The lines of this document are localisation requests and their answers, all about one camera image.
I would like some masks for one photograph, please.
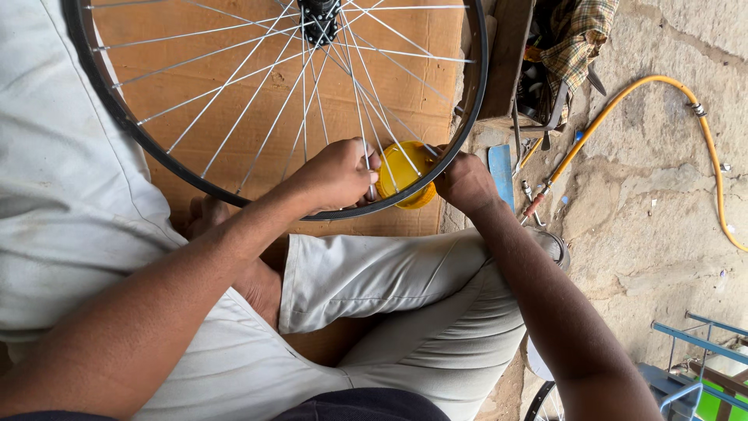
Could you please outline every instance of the black hub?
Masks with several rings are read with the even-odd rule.
[[[301,33],[308,43],[323,46],[335,39],[340,0],[296,0],[303,14]]]

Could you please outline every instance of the yellow plastic lid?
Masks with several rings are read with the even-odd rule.
[[[408,162],[406,154],[413,165]],[[414,166],[424,175],[434,163],[434,155],[423,147],[423,143],[415,141],[400,142],[399,145],[393,143],[384,150],[384,156],[387,158],[387,163],[384,158],[381,159],[379,180],[376,182],[377,192],[383,199],[398,192],[395,184],[399,190],[403,190],[420,178],[413,170]],[[428,204],[434,196],[436,196],[436,187],[431,182],[395,206],[402,209],[418,209]]]

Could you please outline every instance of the plaid cloth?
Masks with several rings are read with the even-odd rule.
[[[541,53],[551,86],[550,101],[556,98],[563,80],[568,98],[559,120],[568,118],[568,106],[574,91],[587,78],[587,66],[600,54],[613,26],[619,0],[562,0],[551,16],[551,30],[557,44]]]

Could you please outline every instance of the bicycle wheel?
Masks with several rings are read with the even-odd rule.
[[[417,177],[395,194],[305,218],[323,220],[378,211],[424,188],[459,151],[482,100],[480,1],[383,1],[63,4],[82,66],[122,128],[232,205],[260,197],[338,139],[362,136],[380,154],[388,143],[449,145],[428,148],[430,170],[413,166]]]
[[[565,414],[555,381],[546,381],[535,394],[524,421],[563,421]]]

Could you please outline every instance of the dirt floor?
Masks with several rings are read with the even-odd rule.
[[[664,74],[690,87],[708,111],[724,173],[727,219],[748,243],[748,10],[740,2],[621,0],[596,70],[609,96],[585,84],[570,124],[538,152],[518,180],[537,186],[607,101],[642,76]],[[635,362],[665,366],[668,336],[652,321],[693,326],[686,310],[748,326],[748,253],[720,230],[714,173],[693,112],[680,91],[654,82],[613,111],[555,185],[541,208],[548,229],[570,245],[572,280]],[[513,140],[476,125],[466,151]],[[525,206],[515,186],[518,211]],[[470,225],[447,208],[442,231]],[[675,359],[693,350],[678,346]],[[542,381],[520,360],[506,370],[477,420],[523,420]]]

